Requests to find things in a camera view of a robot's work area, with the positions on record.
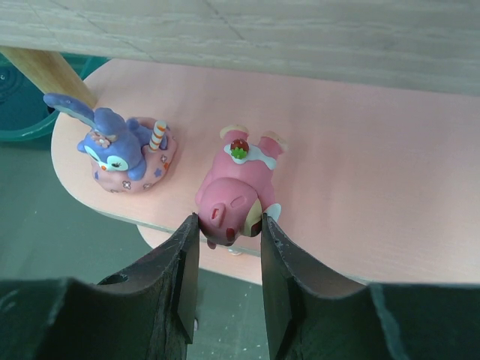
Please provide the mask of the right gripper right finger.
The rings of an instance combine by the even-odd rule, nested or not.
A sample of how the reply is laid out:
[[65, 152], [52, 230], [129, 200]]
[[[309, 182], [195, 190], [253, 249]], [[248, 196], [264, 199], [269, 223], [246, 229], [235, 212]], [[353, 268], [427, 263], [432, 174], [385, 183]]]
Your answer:
[[262, 291], [272, 359], [477, 359], [479, 287], [344, 277], [262, 219]]

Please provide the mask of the purple figure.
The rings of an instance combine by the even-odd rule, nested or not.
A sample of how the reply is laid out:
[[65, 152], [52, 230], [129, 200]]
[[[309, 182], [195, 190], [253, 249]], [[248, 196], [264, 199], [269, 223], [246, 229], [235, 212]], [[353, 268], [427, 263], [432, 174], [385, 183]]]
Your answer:
[[110, 193], [140, 193], [166, 174], [178, 147], [165, 121], [125, 119], [112, 109], [90, 108], [65, 94], [47, 93], [43, 101], [90, 127], [77, 150], [91, 158], [94, 180]]

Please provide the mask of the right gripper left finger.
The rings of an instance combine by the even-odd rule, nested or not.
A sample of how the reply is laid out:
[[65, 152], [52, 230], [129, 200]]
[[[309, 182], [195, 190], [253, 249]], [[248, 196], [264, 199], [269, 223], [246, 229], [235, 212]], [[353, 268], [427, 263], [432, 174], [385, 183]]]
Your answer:
[[100, 283], [1, 282], [3, 359], [185, 359], [194, 339], [198, 217]]

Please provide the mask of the pink pig toy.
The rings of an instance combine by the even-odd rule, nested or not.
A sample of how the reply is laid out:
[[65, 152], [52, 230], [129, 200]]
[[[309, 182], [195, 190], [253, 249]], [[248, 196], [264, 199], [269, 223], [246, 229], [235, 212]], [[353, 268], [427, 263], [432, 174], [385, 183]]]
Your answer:
[[196, 193], [199, 228], [211, 249], [230, 247], [239, 236], [253, 238], [262, 231], [263, 215], [277, 220], [281, 214], [272, 177], [287, 142], [273, 131], [257, 144], [248, 137], [243, 125], [220, 131], [223, 145]]

